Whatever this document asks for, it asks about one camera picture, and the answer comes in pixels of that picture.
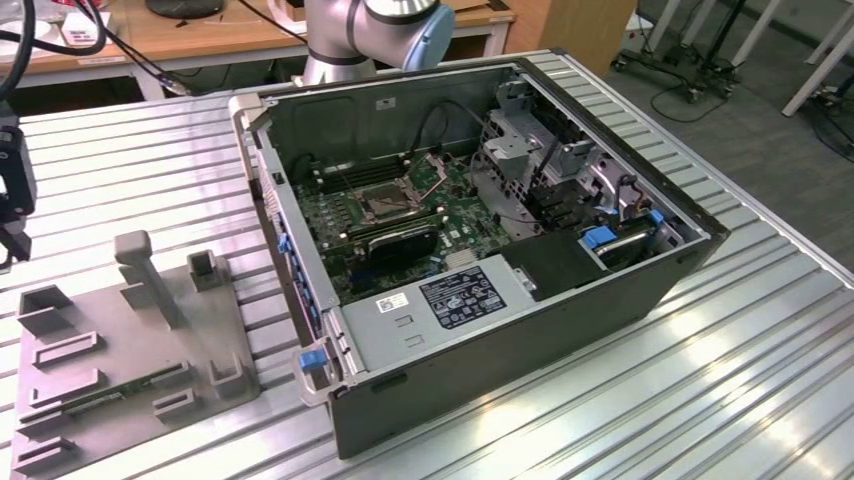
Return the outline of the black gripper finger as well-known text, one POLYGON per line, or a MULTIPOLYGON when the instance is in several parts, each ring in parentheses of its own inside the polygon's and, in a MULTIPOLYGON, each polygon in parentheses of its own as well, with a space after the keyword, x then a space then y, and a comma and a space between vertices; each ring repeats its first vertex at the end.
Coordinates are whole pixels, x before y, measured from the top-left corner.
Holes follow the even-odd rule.
POLYGON ((32 239, 26 235, 24 228, 24 220, 1 224, 1 244, 10 256, 18 261, 29 260, 32 250, 32 239))

